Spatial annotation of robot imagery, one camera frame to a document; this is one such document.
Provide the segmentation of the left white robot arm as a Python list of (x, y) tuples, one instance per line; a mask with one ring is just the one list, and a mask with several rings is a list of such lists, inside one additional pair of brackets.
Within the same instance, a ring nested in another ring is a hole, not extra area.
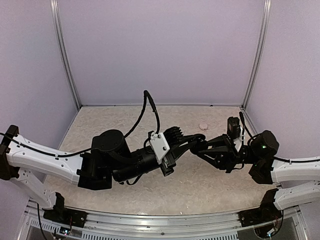
[(61, 178), (79, 188), (100, 191), (113, 182), (133, 184), (156, 169), (164, 176), (174, 172), (176, 161), (203, 142), (203, 134), (183, 135), (179, 127), (148, 133), (143, 147), (130, 151), (125, 135), (110, 129), (92, 138), (91, 146), (79, 152), (63, 152), (29, 141), (15, 125), (3, 134), (0, 161), (4, 180), (18, 178), (18, 169), (30, 169)]

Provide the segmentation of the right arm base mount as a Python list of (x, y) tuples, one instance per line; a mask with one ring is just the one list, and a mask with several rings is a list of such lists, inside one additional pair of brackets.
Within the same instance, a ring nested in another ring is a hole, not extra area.
[(276, 208), (253, 208), (249, 210), (243, 210), (238, 213), (239, 220), (242, 227), (249, 227), (267, 223), (281, 218), (282, 212)]

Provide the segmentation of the pink earbud charging case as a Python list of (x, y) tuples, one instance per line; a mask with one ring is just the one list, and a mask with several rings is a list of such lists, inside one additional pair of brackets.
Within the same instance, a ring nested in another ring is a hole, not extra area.
[(202, 122), (198, 125), (198, 127), (202, 130), (202, 131), (206, 131), (208, 129), (208, 124), (205, 122)]

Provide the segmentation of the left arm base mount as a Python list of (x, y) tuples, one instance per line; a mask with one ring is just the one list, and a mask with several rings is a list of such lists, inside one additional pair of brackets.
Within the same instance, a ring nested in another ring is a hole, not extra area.
[(62, 209), (55, 208), (45, 210), (43, 214), (46, 220), (78, 228), (84, 227), (87, 216), (88, 213), (85, 211), (65, 207)]

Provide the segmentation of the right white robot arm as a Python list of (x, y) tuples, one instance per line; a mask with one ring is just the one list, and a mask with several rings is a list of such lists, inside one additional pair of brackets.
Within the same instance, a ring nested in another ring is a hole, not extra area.
[(255, 212), (260, 222), (266, 222), (276, 209), (320, 199), (320, 158), (278, 158), (279, 146), (273, 133), (265, 130), (248, 141), (244, 132), (238, 137), (227, 133), (211, 140), (199, 140), (191, 152), (226, 173), (236, 170), (238, 164), (250, 165), (249, 175), (257, 184), (276, 185), (265, 193), (266, 203)]

